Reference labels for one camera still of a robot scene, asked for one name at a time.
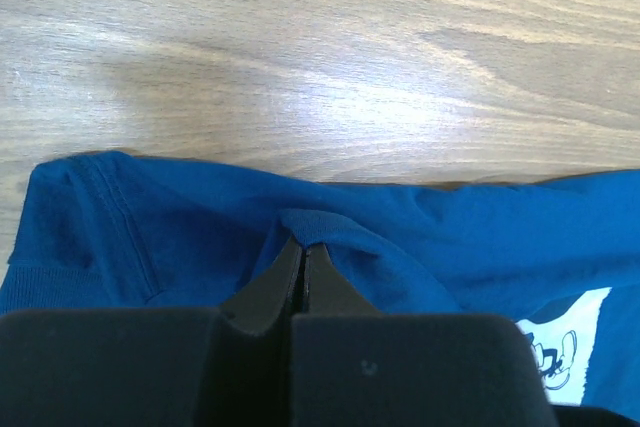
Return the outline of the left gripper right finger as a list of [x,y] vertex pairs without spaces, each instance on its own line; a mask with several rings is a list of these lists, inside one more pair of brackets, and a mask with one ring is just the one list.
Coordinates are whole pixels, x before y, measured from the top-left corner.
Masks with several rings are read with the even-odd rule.
[[306,252],[303,312],[324,316],[377,316],[381,312],[342,275],[324,244]]

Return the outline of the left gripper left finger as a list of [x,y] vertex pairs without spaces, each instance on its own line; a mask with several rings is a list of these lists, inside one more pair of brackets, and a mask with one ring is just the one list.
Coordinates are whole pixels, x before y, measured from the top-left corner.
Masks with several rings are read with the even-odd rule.
[[243,334],[265,335],[289,316],[301,262],[302,248],[290,238],[269,268],[219,305],[220,312]]

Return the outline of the blue t-shirt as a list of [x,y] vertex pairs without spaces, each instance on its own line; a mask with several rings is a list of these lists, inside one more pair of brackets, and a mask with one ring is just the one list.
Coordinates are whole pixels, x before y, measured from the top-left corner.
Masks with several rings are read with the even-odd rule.
[[383,312],[512,319],[552,401],[638,417],[634,170],[438,190],[72,156],[31,174],[1,310],[215,306],[289,239]]

